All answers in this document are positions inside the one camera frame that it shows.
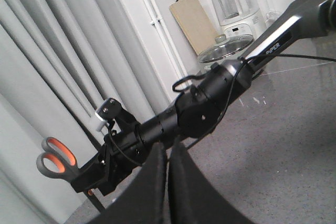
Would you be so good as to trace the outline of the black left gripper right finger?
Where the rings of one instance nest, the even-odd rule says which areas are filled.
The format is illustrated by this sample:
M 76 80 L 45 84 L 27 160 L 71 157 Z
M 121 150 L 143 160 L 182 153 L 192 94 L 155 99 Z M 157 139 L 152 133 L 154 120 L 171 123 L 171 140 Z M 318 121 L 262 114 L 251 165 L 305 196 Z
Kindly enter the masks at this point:
M 169 164 L 171 223 L 252 223 L 210 184 L 182 143 L 175 143 Z

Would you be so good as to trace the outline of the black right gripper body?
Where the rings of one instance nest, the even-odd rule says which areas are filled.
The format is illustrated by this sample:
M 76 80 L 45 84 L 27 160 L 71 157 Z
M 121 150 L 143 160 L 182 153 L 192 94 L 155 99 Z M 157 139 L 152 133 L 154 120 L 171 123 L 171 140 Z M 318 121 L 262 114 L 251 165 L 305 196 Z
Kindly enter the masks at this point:
M 104 141 L 109 151 L 108 177 L 98 189 L 106 196 L 147 159 L 147 149 L 140 140 L 140 123 L 132 115 L 120 115 L 109 121 Z

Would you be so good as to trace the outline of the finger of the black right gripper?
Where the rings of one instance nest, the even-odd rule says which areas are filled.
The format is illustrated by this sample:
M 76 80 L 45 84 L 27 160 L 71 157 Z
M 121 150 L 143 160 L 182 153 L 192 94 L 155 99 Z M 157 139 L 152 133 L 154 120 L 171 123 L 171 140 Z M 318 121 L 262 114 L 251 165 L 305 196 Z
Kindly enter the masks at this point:
M 104 178 L 105 174 L 106 158 L 97 154 L 79 169 L 79 175 L 70 184 L 75 192 L 80 193 L 96 188 L 97 183 Z

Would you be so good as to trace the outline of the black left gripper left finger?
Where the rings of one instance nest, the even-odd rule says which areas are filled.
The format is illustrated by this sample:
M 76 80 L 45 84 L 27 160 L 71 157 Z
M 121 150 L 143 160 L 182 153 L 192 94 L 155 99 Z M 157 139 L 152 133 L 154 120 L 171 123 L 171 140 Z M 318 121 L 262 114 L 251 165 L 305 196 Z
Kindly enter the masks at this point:
M 136 178 L 91 223 L 163 223 L 167 156 L 162 143 L 155 143 Z

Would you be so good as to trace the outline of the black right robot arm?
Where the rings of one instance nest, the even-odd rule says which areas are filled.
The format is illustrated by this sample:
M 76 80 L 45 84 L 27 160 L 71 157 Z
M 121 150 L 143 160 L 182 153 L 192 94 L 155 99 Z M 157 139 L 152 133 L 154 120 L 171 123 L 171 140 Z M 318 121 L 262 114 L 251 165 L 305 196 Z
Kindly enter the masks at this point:
M 77 191 L 91 187 L 112 192 L 140 167 L 135 180 L 93 223 L 162 223 L 168 196 L 173 223 L 249 223 L 225 200 L 192 161 L 183 140 L 202 139 L 215 130 L 228 106 L 250 88 L 253 75 L 295 41 L 335 30 L 335 0 L 295 0 L 237 59 L 215 63 L 197 76 L 198 85 L 178 91 L 172 105 L 145 123 L 112 98 L 98 118 L 120 133 L 104 145 L 72 182 Z

